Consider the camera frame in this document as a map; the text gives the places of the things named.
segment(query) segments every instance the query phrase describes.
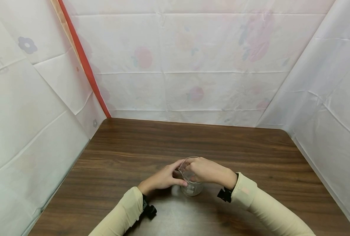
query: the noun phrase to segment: wrist-worn device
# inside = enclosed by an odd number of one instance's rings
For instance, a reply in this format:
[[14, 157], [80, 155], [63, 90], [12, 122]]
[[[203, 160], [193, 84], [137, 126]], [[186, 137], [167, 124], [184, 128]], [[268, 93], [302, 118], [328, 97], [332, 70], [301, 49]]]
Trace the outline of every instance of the wrist-worn device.
[[152, 220], [156, 216], [157, 211], [153, 205], [150, 206], [147, 203], [147, 201], [146, 201], [147, 196], [142, 194], [142, 197], [143, 197], [143, 205], [142, 205], [143, 212], [142, 212], [142, 214], [146, 215], [150, 220]]
[[225, 202], [231, 202], [231, 194], [233, 193], [234, 188], [233, 189], [227, 189], [227, 188], [224, 187], [224, 189], [221, 189], [219, 191], [217, 197], [221, 198]]

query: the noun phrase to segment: long sleeve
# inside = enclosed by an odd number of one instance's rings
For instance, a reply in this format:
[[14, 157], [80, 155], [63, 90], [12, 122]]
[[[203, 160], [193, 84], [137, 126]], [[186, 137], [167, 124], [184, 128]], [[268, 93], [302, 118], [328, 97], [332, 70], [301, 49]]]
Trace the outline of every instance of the long sleeve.
[[142, 205], [142, 193], [132, 187], [89, 236], [122, 236], [139, 219]]
[[302, 219], [241, 173], [231, 199], [232, 203], [254, 214], [267, 229], [278, 236], [315, 236]]

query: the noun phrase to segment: white fabric backdrop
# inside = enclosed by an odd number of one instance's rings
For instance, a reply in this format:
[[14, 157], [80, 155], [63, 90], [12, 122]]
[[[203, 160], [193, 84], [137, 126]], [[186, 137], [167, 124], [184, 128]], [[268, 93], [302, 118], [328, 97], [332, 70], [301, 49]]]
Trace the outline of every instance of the white fabric backdrop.
[[334, 0], [64, 0], [112, 117], [255, 126]]
[[103, 119], [50, 1], [0, 0], [1, 236], [39, 216]]
[[350, 220], [350, 0], [336, 0], [258, 126], [291, 135]]

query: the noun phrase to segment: left hand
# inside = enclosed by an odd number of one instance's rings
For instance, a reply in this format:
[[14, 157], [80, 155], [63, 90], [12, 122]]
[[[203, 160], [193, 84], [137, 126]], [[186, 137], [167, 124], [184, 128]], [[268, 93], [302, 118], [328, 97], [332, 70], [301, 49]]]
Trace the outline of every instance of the left hand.
[[138, 185], [138, 189], [141, 191], [142, 194], [147, 195], [152, 190], [165, 189], [173, 185], [186, 187], [188, 183], [185, 180], [175, 179], [172, 176], [175, 169], [179, 167], [183, 161], [184, 161], [183, 159], [178, 160], [175, 163], [165, 166], [163, 169], [161, 169], [154, 175], [150, 176], [148, 179], [142, 181]]

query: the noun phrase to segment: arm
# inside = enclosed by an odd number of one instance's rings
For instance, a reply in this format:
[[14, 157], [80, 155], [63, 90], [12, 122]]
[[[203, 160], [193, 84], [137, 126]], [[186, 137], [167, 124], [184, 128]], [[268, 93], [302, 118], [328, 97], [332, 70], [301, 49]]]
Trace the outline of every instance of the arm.
[[215, 162], [199, 157], [190, 161], [195, 181], [216, 183], [232, 192], [232, 203], [254, 214], [262, 224], [278, 236], [315, 236], [312, 230], [296, 214], [279, 203], [257, 184], [239, 173]]
[[96, 226], [88, 236], [122, 236], [143, 212], [143, 195], [154, 189], [165, 189], [172, 185], [187, 186], [183, 179], [172, 177], [175, 169], [183, 162], [165, 166], [153, 176], [142, 181], [138, 187], [129, 189], [113, 210]]

